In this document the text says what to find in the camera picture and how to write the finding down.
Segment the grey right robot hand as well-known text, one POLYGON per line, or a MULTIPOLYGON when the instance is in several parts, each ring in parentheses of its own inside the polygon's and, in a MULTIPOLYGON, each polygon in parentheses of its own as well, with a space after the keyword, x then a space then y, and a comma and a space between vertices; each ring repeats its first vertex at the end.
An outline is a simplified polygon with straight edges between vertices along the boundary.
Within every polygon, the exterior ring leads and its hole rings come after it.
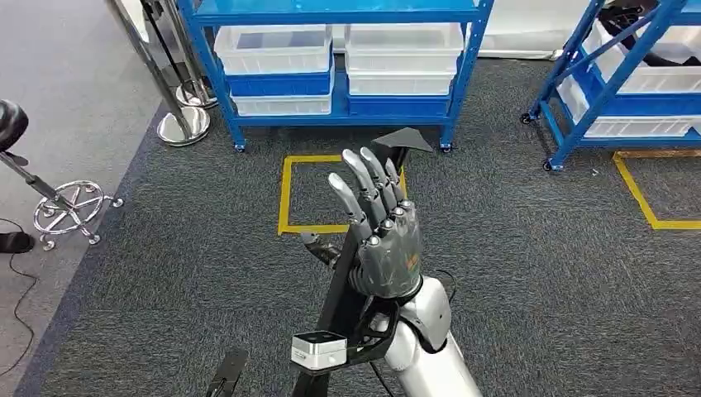
POLYGON ((409 296, 421 282, 422 234, 414 202, 400 186, 392 160, 380 162, 367 147, 349 149, 342 160, 355 175, 360 192, 354 194, 336 173, 327 181, 350 221, 357 249, 347 280, 359 293, 394 299, 409 296))

